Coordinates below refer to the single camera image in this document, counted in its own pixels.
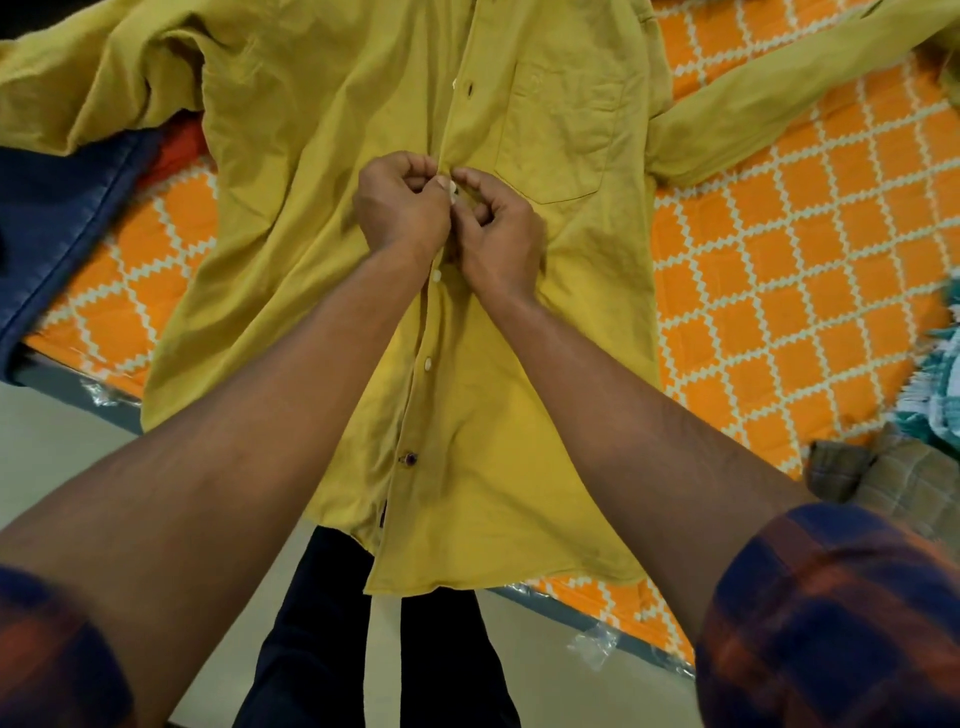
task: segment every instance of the hand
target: hand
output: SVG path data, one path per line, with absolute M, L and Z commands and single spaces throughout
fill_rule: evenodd
M 490 310 L 505 299 L 534 300 L 543 257 L 543 220 L 505 182 L 475 169 L 453 170 L 453 179 L 483 203 L 471 210 L 462 199 L 453 207 L 464 278 Z
M 450 235 L 449 189 L 427 155 L 394 152 L 367 164 L 353 208 L 370 249 L 398 247 L 429 268 Z

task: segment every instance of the orange bedsheet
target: orange bedsheet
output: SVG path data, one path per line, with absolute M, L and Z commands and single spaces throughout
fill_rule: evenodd
M 655 5 L 680 97 L 863 3 Z M 837 89 L 771 149 L 658 197 L 666 392 L 792 474 L 812 439 L 876 430 L 916 342 L 947 320 L 938 289 L 960 261 L 960 117 L 938 71 L 910 57 Z M 142 190 L 26 343 L 140 396 L 153 347 L 216 244 L 216 196 L 206 157 Z M 649 580 L 535 586 L 692 662 Z

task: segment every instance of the wrist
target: wrist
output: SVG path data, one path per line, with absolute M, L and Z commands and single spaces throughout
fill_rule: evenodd
M 533 291 L 486 289 L 478 291 L 476 295 L 480 305 L 498 328 L 503 328 L 510 320 L 541 306 Z
M 433 262 L 432 257 L 428 257 L 420 246 L 405 239 L 398 239 L 372 251 L 368 259 L 383 261 L 395 275 L 410 281 L 416 280 L 419 284 L 426 281 Z

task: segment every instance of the dark trousers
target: dark trousers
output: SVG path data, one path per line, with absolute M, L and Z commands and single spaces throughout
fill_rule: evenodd
M 349 536 L 317 528 L 234 728 L 363 726 L 363 678 L 373 564 Z M 519 726 L 474 592 L 402 600 L 400 725 Z

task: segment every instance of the floor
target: floor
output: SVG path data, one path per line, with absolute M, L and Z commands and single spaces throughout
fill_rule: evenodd
M 0 385 L 0 526 L 64 479 L 131 439 L 93 415 L 36 392 Z M 186 728 L 230 726 L 302 552 L 302 523 L 256 595 L 174 713 Z M 599 672 L 567 650 L 574 630 L 490 593 L 479 595 L 511 695 L 527 728 L 701 725 L 693 685 L 622 652 Z M 374 600 L 367 651 L 367 725 L 399 716 L 399 602 Z

